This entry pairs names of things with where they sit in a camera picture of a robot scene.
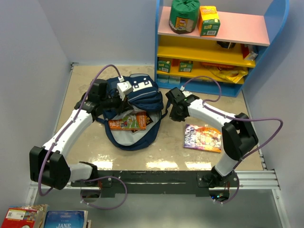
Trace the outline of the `orange 78-storey treehouse book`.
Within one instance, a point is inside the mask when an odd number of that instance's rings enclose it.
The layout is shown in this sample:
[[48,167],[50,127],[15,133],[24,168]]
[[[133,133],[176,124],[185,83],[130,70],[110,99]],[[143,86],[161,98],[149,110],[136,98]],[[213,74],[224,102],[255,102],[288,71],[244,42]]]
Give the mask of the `orange 78-storey treehouse book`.
[[128,114],[122,119],[108,121],[111,130],[145,130],[146,129],[146,112]]

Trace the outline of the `navy blue school backpack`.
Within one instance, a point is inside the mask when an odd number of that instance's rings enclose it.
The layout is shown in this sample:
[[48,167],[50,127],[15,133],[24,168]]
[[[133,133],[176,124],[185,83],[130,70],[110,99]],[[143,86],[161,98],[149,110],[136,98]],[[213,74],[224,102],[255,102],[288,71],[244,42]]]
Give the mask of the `navy blue school backpack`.
[[[103,118],[97,118],[97,121],[104,125],[105,133],[114,146],[125,151],[136,151],[147,148],[155,141],[161,120],[167,115],[171,104],[167,102],[164,105],[162,93],[149,75],[131,74],[125,76],[124,79],[133,86],[133,91],[127,95],[126,102],[131,108],[122,113],[115,109],[104,110]],[[120,131],[110,129],[111,120],[138,111],[145,111],[151,120],[145,130]]]

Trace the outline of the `black 169-storey treehouse book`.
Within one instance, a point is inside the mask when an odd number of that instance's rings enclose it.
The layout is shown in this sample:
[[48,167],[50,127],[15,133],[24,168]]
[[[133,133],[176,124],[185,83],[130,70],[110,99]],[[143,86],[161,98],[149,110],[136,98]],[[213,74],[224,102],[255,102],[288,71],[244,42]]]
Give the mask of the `black 169-storey treehouse book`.
[[153,123],[152,118],[150,117],[150,115],[148,113],[146,113],[146,126],[150,125]]

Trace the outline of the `purple Roald Dahl book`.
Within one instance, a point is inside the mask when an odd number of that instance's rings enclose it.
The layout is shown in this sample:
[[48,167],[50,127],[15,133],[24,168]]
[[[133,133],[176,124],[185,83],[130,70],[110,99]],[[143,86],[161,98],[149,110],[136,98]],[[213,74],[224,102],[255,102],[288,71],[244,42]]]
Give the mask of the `purple Roald Dahl book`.
[[221,153],[222,134],[211,127],[187,124],[184,131],[184,148]]

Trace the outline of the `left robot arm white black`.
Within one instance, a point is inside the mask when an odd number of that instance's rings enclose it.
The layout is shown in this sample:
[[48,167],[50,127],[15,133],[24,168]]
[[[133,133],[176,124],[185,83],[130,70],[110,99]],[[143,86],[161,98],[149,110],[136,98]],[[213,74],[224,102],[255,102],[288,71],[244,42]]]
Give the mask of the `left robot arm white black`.
[[114,87],[117,95],[111,96],[109,83],[103,79],[91,82],[75,105],[71,116],[60,130],[43,146],[34,146],[29,152],[30,179],[39,186],[46,185],[57,190],[69,182],[81,181],[87,186],[98,182],[97,167],[92,163],[79,162],[69,165],[66,162],[71,148],[83,131],[88,128],[104,110],[118,109],[133,87],[128,81],[119,81]]

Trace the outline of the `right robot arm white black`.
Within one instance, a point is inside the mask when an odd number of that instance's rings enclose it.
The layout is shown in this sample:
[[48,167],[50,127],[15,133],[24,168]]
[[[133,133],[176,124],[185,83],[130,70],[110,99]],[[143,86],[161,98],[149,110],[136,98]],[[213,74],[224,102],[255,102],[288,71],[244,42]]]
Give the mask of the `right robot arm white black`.
[[166,93],[172,105],[170,118],[181,122],[187,117],[200,119],[222,133],[223,155],[211,171],[202,177],[209,187],[221,187],[228,177],[258,143],[257,135],[246,114],[230,114],[205,103],[198,96],[175,87]]

